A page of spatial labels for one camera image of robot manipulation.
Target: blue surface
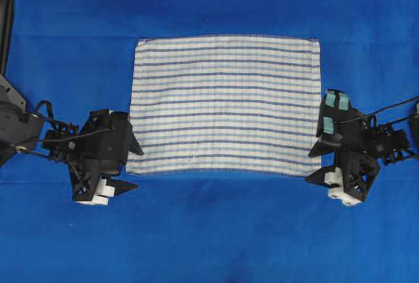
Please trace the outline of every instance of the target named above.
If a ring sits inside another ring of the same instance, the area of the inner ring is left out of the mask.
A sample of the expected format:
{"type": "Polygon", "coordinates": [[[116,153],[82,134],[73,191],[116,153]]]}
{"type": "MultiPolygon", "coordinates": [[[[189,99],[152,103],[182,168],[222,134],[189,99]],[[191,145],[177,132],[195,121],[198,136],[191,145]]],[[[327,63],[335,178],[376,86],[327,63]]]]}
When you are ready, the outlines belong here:
{"type": "MultiPolygon", "coordinates": [[[[419,0],[17,0],[7,75],[82,124],[128,109],[137,37],[212,33],[318,38],[323,89],[364,112],[419,94],[419,0]]],[[[141,188],[85,207],[65,166],[15,157],[0,170],[1,281],[415,282],[418,170],[383,168],[355,208],[237,172],[126,176],[141,188]]]]}

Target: cloth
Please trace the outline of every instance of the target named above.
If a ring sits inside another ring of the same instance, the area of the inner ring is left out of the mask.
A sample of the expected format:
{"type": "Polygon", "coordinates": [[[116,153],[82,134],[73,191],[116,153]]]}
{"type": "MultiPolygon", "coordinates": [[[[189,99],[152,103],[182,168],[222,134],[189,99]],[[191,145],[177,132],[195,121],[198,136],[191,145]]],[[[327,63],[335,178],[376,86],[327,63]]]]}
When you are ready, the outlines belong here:
{"type": "Polygon", "coordinates": [[[127,172],[241,169],[304,176],[316,141],[319,42],[216,35],[140,40],[127,172]]]}

